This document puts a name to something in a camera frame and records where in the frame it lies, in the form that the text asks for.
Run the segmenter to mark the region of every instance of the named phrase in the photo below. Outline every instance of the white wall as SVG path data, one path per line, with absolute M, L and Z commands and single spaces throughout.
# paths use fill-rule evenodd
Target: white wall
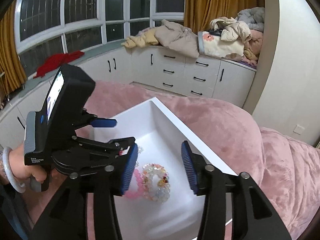
M 253 113 L 266 85 L 278 40 L 280 21 L 279 0 L 265 0 L 265 7 L 266 12 L 263 43 L 259 56 L 257 72 L 251 85 L 247 100 L 243 106 L 243 109 L 250 114 Z
M 279 9 L 273 63 L 252 116 L 260 126 L 314 144 L 320 136 L 320 24 L 305 0 L 279 0 Z M 292 132 L 297 124 L 306 128 L 301 136 Z

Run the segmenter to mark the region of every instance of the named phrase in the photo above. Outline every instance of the metal screw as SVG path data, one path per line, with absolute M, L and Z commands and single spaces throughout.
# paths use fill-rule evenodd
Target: metal screw
M 70 174 L 69 177 L 70 177 L 70 179 L 76 179 L 76 178 L 78 178 L 78 173 L 73 172 L 73 173 Z
M 108 166 L 105 166 L 104 167 L 104 170 L 105 171 L 113 171 L 115 168 L 114 168 L 114 166 L 112 166 L 112 165 L 108 165 Z
M 210 165 L 210 164 L 206 165 L 204 168 L 205 168 L 206 171 L 214 171 L 214 166 Z
M 250 178 L 250 175 L 247 172 L 242 172 L 241 173 L 241 177 L 244 178 L 244 179 L 248 179 L 248 178 Z

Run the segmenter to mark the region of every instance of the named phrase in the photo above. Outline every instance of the red cloth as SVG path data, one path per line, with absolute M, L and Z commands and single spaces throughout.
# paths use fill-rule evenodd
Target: red cloth
M 51 57 L 47 58 L 47 60 L 42 66 L 38 67 L 37 74 L 33 78 L 44 77 L 46 73 L 52 70 L 55 70 L 62 64 L 69 63 L 73 60 L 76 60 L 77 58 L 80 58 L 83 55 L 84 55 L 84 52 L 79 50 L 72 53 L 66 53 L 66 54 L 63 54 L 63 53 L 54 54 Z

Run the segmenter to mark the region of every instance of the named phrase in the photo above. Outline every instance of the wall outlet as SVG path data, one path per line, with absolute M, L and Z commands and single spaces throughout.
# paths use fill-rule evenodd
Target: wall outlet
M 297 124 L 296 127 L 294 128 L 293 132 L 301 135 L 304 130 L 305 130 L 304 127 Z

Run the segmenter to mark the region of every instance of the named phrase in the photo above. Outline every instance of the pink fuzzy blanket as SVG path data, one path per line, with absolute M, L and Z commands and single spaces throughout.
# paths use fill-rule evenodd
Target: pink fuzzy blanket
M 259 128 L 246 111 L 216 99 L 178 97 L 134 85 L 97 82 L 85 107 L 90 113 L 109 118 L 154 96 L 236 173 L 249 172 L 276 208 L 292 239 L 300 236 L 320 206 L 319 150 L 275 130 Z M 78 135 L 85 137 L 88 132 L 82 129 Z M 47 192 L 24 193 L 34 222 L 64 178 L 53 172 Z M 92 215 L 92 203 L 88 208 Z M 92 240 L 91 218 L 88 227 Z M 230 226 L 226 239 L 230 239 Z

